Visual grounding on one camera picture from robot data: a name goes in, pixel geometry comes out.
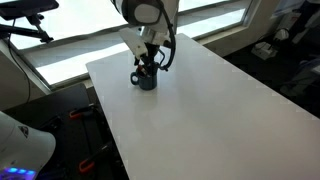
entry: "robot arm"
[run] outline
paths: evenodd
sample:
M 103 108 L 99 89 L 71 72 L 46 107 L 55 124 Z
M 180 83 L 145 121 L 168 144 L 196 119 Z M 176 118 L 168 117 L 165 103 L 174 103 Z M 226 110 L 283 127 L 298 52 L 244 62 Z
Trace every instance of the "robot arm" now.
M 120 30 L 122 39 L 135 55 L 135 65 L 144 63 L 146 75 L 156 75 L 156 69 L 168 70 L 175 54 L 172 19 L 177 13 L 179 0 L 111 0 L 115 8 L 131 25 L 144 26 L 140 35 L 129 28 Z M 159 46 L 171 49 L 170 59 L 164 66 L 154 62 Z

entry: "white table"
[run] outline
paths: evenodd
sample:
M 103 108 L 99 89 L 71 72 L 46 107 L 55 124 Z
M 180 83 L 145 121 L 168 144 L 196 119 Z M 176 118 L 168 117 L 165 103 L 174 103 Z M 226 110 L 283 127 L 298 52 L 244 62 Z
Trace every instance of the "white table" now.
M 187 36 L 157 89 L 133 55 L 87 65 L 131 180 L 319 180 L 320 121 Z

